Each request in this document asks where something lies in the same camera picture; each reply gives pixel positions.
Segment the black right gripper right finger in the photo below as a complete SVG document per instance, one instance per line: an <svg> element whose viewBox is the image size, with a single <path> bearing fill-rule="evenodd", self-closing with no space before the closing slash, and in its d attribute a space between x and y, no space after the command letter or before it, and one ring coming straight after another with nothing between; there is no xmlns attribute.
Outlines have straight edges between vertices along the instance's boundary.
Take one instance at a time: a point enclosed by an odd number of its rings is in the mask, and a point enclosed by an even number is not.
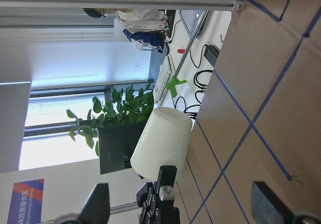
<svg viewBox="0 0 321 224"><path fill-rule="evenodd" d="M263 181L252 182L251 213L256 223L311 223L310 215L296 215Z"/></svg>

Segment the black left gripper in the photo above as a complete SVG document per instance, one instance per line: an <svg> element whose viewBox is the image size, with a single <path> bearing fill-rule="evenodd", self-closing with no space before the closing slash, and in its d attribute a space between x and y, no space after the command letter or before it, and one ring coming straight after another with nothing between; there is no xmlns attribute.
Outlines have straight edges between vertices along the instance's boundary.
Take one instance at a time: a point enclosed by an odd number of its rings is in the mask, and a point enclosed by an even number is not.
<svg viewBox="0 0 321 224"><path fill-rule="evenodd" d="M174 207L176 166L161 166L155 183L147 182L136 194L139 223L180 223L180 211Z"/></svg>

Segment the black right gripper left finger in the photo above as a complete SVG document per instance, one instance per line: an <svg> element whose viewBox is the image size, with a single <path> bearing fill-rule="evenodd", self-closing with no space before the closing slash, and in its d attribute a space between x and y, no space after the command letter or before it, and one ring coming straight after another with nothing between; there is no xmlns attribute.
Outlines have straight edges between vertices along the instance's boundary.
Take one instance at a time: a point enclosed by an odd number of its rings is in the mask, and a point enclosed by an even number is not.
<svg viewBox="0 0 321 224"><path fill-rule="evenodd" d="M108 223L110 217L110 200L108 183L95 185L80 214L78 223Z"/></svg>

